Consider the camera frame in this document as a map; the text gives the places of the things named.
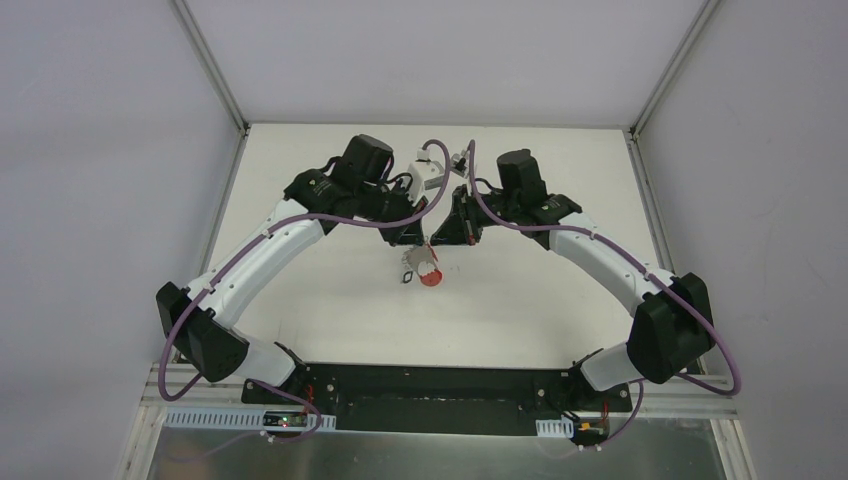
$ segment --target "red wire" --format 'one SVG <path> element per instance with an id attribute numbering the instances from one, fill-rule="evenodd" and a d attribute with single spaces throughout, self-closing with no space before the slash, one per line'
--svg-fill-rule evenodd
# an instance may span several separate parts
<path id="1" fill-rule="evenodd" d="M 313 395 L 315 393 L 315 390 L 312 389 L 312 385 L 307 385 L 306 388 L 303 389 L 303 391 L 306 392 L 306 395 L 308 396 L 308 399 L 309 399 L 308 400 L 309 403 L 312 403 L 315 400 L 315 397 Z M 306 413 L 306 407 L 303 407 L 303 410 L 300 413 L 301 414 Z"/>

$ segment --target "wire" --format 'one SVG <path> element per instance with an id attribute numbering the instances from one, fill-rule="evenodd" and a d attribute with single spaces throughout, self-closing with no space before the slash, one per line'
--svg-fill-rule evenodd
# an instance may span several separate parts
<path id="1" fill-rule="evenodd" d="M 410 184 L 412 184 L 412 181 L 414 180 L 414 178 L 413 178 L 412 174 L 409 173 L 409 172 L 398 173 L 394 177 L 386 180 L 385 183 L 394 183 L 394 182 L 397 182 L 398 180 L 400 180 L 401 178 L 404 178 L 404 177 L 409 178 L 409 182 L 410 182 Z"/>
<path id="2" fill-rule="evenodd" d="M 422 148 L 427 149 L 428 147 L 430 147 L 432 145 L 435 145 L 442 150 L 442 153 L 445 156 L 445 165 L 450 165 L 450 152 L 448 152 L 448 147 L 445 146 L 445 144 L 442 143 L 441 141 L 433 139 L 433 140 L 428 140 L 427 142 L 425 142 L 424 146 Z M 447 191 L 449 177 L 450 177 L 450 169 L 446 168 L 444 178 L 442 178 L 442 185 L 439 188 L 439 191 L 436 194 L 435 198 L 433 198 L 433 201 L 431 203 L 427 204 L 427 206 L 424 207 L 418 213 L 415 213 L 412 216 L 405 218 L 405 219 L 396 220 L 396 221 L 393 221 L 393 222 L 366 222 L 366 221 L 361 221 L 361 220 L 354 220 L 352 218 L 337 217 L 335 215 L 328 215 L 328 214 L 324 214 L 324 213 L 306 213 L 306 214 L 303 214 L 303 215 L 295 215 L 293 217 L 289 217 L 289 218 L 285 218 L 283 220 L 280 220 L 279 222 L 275 223 L 274 225 L 271 225 L 270 227 L 268 227 L 268 233 L 273 234 L 274 232 L 280 230 L 281 228 L 283 228 L 287 225 L 291 225 L 293 223 L 301 222 L 301 221 L 305 221 L 305 220 L 328 220 L 328 221 L 331 221 L 331 222 L 337 222 L 337 223 L 341 223 L 341 224 L 344 224 L 344 225 L 354 225 L 354 226 L 357 226 L 357 227 L 368 227 L 368 228 L 396 228 L 396 227 L 402 227 L 404 225 L 409 225 L 411 223 L 417 222 L 419 219 L 423 218 L 425 215 L 430 213 L 430 211 L 433 210 L 433 208 L 436 206 L 436 204 L 439 203 L 439 200 L 442 199 L 442 196 L 444 196 L 445 192 Z M 250 253 L 251 250 L 253 250 L 257 245 L 262 243 L 262 241 L 265 240 L 265 239 L 266 239 L 265 235 L 259 235 L 256 238 L 254 238 L 253 240 L 251 240 L 250 242 L 248 242 L 247 245 L 242 247 L 242 249 L 239 250 L 230 259 L 230 261 L 228 261 L 223 267 L 221 267 L 221 269 L 218 271 L 218 273 L 214 277 L 212 277 L 212 280 L 209 281 L 209 286 L 214 290 L 215 285 L 220 283 L 221 280 L 227 275 L 227 273 L 229 273 L 230 270 L 232 270 L 233 267 L 236 266 L 236 264 L 238 264 L 245 256 L 247 256 L 248 253 Z M 179 400 L 202 377 L 202 375 L 200 373 L 198 373 L 197 375 L 194 376 L 194 378 L 192 378 L 188 382 L 188 384 L 185 387 L 182 388 L 182 390 L 180 390 L 179 392 L 177 392 L 174 395 L 171 395 L 168 392 L 168 389 L 166 388 L 165 373 L 167 371 L 167 365 L 168 365 L 168 354 L 171 352 L 171 348 L 173 348 L 173 346 L 174 346 L 174 341 L 177 338 L 177 334 L 180 332 L 180 329 L 182 329 L 183 325 L 185 324 L 186 320 L 188 319 L 189 314 L 191 312 L 193 312 L 194 309 L 197 308 L 198 305 L 200 305 L 200 302 L 202 302 L 203 299 L 206 298 L 206 295 L 208 295 L 208 294 L 209 294 L 209 290 L 207 290 L 205 288 L 200 290 L 200 292 L 197 294 L 197 296 L 194 297 L 194 299 L 191 301 L 191 303 L 189 303 L 189 305 L 186 307 L 186 309 L 183 310 L 183 312 L 177 318 L 177 321 L 171 327 L 171 331 L 168 334 L 168 339 L 165 341 L 165 347 L 162 349 L 162 355 L 159 357 L 159 372 L 158 372 L 158 375 L 157 375 L 157 386 L 159 387 L 159 395 L 161 395 L 162 399 L 164 399 L 165 401 L 173 402 L 173 401 Z M 263 384 L 262 382 L 258 382 L 258 381 L 255 381 L 255 383 L 257 385 L 260 385 L 260 386 L 267 385 L 267 384 Z M 288 395 L 289 394 L 285 394 L 285 395 L 281 395 L 281 396 L 283 396 L 285 398 L 290 398 Z"/>
<path id="3" fill-rule="evenodd" d="M 339 160 L 339 157 L 333 157 L 333 158 L 327 160 L 327 164 L 324 165 L 323 167 L 319 168 L 318 171 L 321 172 L 321 173 L 327 173 L 330 170 L 330 167 L 333 167 L 333 166 L 336 165 L 336 162 L 338 160 Z"/>
<path id="4" fill-rule="evenodd" d="M 695 310 L 692 305 L 689 305 L 688 302 L 680 298 L 679 295 L 674 293 L 668 286 L 663 283 L 656 275 L 649 272 L 645 265 L 642 264 L 639 260 L 637 260 L 633 255 L 631 255 L 627 250 L 622 248 L 619 244 L 615 243 L 611 239 L 597 234 L 587 228 L 576 227 L 573 225 L 536 225 L 536 226 L 521 226 L 521 225 L 513 225 L 492 212 L 489 207 L 486 205 L 486 202 L 483 201 L 483 197 L 480 195 L 479 190 L 477 190 L 477 182 L 476 177 L 474 176 L 474 150 L 476 147 L 476 142 L 471 140 L 468 144 L 468 169 L 469 169 L 469 178 L 471 179 L 471 190 L 474 193 L 474 198 L 477 200 L 477 203 L 480 205 L 480 208 L 483 212 L 492 219 L 493 222 L 498 225 L 502 225 L 512 230 L 517 230 L 519 232 L 546 232 L 551 230 L 566 230 L 571 232 L 582 233 L 584 235 L 588 235 L 590 238 L 594 240 L 598 240 L 603 243 L 607 247 L 611 248 L 617 254 L 619 254 L 623 259 L 627 260 L 629 264 L 631 264 L 640 274 L 642 274 L 646 279 L 650 280 L 651 283 L 656 285 L 660 290 L 666 293 L 672 300 L 674 300 L 678 305 L 683 307 L 689 315 L 695 318 L 695 320 L 707 331 L 707 333 L 712 337 L 713 341 L 715 341 L 716 346 L 721 351 L 722 355 L 724 355 L 724 360 L 727 362 L 727 366 L 730 369 L 730 376 L 733 378 L 733 387 L 729 390 L 724 390 L 721 388 L 714 387 L 709 385 L 697 378 L 692 377 L 691 375 L 685 373 L 676 374 L 678 377 L 683 378 L 689 382 L 694 383 L 695 385 L 704 388 L 710 392 L 717 393 L 719 395 L 727 395 L 733 396 L 738 394 L 742 390 L 742 377 L 739 373 L 739 367 L 736 365 L 736 360 L 733 358 L 733 355 L 730 353 L 730 348 L 725 343 L 724 339 L 721 335 L 716 331 L 716 329 L 701 315 L 701 312 Z"/>
<path id="5" fill-rule="evenodd" d="M 306 401 L 306 400 L 304 400 L 304 399 L 302 399 L 298 396 L 295 396 L 295 395 L 292 395 L 290 393 L 279 390 L 277 388 L 274 388 L 274 387 L 272 387 L 271 385 L 268 385 L 265 382 L 261 382 L 259 380 L 251 380 L 251 381 L 253 383 L 255 383 L 256 385 L 259 385 L 260 387 L 264 388 L 265 390 L 268 390 L 271 393 L 274 393 L 276 395 L 279 395 L 279 396 L 286 398 L 286 399 L 289 399 L 289 400 L 293 400 L 294 402 L 303 405 L 303 412 L 306 412 L 306 410 L 310 410 L 313 414 L 315 414 L 315 425 L 312 428 L 310 428 L 309 430 L 303 431 L 300 435 L 297 435 L 297 436 L 294 436 L 294 437 L 276 437 L 276 436 L 273 436 L 271 434 L 268 434 L 269 435 L 268 438 L 270 438 L 273 443 L 301 442 L 301 441 L 306 440 L 307 438 L 311 437 L 312 435 L 315 435 L 315 433 L 318 432 L 318 429 L 320 429 L 321 426 L 324 424 L 324 417 L 321 415 L 321 412 L 317 408 L 315 408 L 315 406 L 312 405 L 310 402 L 308 402 L 308 401 Z M 311 399 L 312 398 L 312 386 L 311 385 L 309 386 L 308 394 L 309 394 L 309 397 Z M 244 432 L 240 435 L 237 435 L 237 436 L 227 440 L 226 442 L 218 445 L 217 447 L 211 448 L 211 449 L 201 453 L 200 455 L 197 455 L 197 456 L 194 456 L 194 457 L 173 457 L 171 455 L 165 454 L 165 458 L 167 458 L 169 461 L 174 462 L 174 463 L 197 462 L 197 461 L 203 460 L 204 458 L 207 458 L 207 457 L 209 457 L 209 456 L 211 456 L 215 453 L 218 453 L 218 452 L 220 452 L 221 450 L 223 450 L 227 447 L 235 445 L 236 443 L 244 440 L 245 438 L 256 435 L 257 433 L 259 435 L 262 435 L 263 432 L 265 432 L 265 431 L 262 430 L 262 431 L 259 431 L 259 432 L 255 432 L 255 431 Z"/>
<path id="6" fill-rule="evenodd" d="M 639 395 L 636 397 L 636 405 L 633 406 L 633 411 L 630 413 L 630 416 L 627 417 L 627 420 L 624 421 L 624 425 L 622 425 L 612 435 L 607 437 L 606 440 L 598 443 L 598 445 L 597 445 L 598 447 L 604 447 L 604 446 L 608 445 L 611 441 L 613 441 L 614 439 L 616 439 L 620 435 L 622 435 L 624 432 L 626 432 L 627 429 L 630 428 L 631 425 L 633 425 L 633 420 L 636 418 L 636 416 L 639 414 L 639 411 L 642 409 L 642 400 L 645 398 L 645 387 L 644 387 L 644 385 L 642 385 L 642 380 L 635 380 L 635 381 L 632 381 L 630 383 L 635 383 L 635 384 L 639 385 Z M 564 459 L 574 455 L 575 453 L 581 452 L 582 450 L 580 450 L 579 448 L 574 449 L 574 450 L 571 450 L 570 452 L 566 453 L 565 455 L 560 455 L 560 456 L 549 455 L 541 449 L 540 449 L 540 451 L 542 451 L 542 454 L 544 454 L 548 458 L 555 459 L 555 460 L 564 460 Z"/>
<path id="7" fill-rule="evenodd" d="M 491 184 L 491 183 L 489 183 L 489 181 L 488 181 L 488 180 L 486 180 L 485 178 L 475 178 L 475 179 L 474 179 L 474 181 L 475 181 L 475 182 L 480 182 L 480 183 L 482 183 L 483 185 L 486 185 L 487 187 L 489 187 L 489 190 L 491 190 L 491 191 L 493 191 L 493 192 L 500 192 L 500 191 L 502 191 L 500 188 L 495 188 L 495 187 L 493 187 L 493 186 L 492 186 L 492 184 Z"/>
<path id="8" fill-rule="evenodd" d="M 395 156 L 392 155 L 389 157 L 389 163 L 386 164 L 386 169 L 383 170 L 383 175 L 380 177 L 380 181 L 385 182 L 386 178 L 392 174 L 392 169 L 395 168 Z"/>

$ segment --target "reflective metal surface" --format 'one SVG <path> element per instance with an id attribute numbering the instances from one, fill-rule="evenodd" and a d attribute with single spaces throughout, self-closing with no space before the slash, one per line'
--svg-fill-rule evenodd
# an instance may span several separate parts
<path id="1" fill-rule="evenodd" d="M 577 452 L 565 439 L 327 433 L 271 445 L 241 432 L 164 428 L 149 479 L 724 479 L 708 420 L 641 419 L 614 443 Z"/>

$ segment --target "cable connector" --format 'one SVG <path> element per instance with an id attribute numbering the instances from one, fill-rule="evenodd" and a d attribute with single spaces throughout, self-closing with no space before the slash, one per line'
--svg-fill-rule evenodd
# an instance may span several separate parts
<path id="1" fill-rule="evenodd" d="M 454 153 L 451 157 L 451 172 L 459 175 L 462 178 L 468 178 L 469 174 L 466 155 L 467 152 L 463 151 L 462 154 Z"/>

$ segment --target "black mounting plate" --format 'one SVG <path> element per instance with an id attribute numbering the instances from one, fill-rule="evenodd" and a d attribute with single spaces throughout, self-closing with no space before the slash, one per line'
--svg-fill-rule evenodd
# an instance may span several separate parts
<path id="1" fill-rule="evenodd" d="M 292 391 L 336 416 L 337 430 L 535 436 L 536 420 L 558 419 L 563 410 L 632 410 L 629 389 L 618 385 L 585 405 L 563 405 L 565 370 L 404 367 L 309 363 Z M 246 404 L 292 402 L 250 385 Z"/>

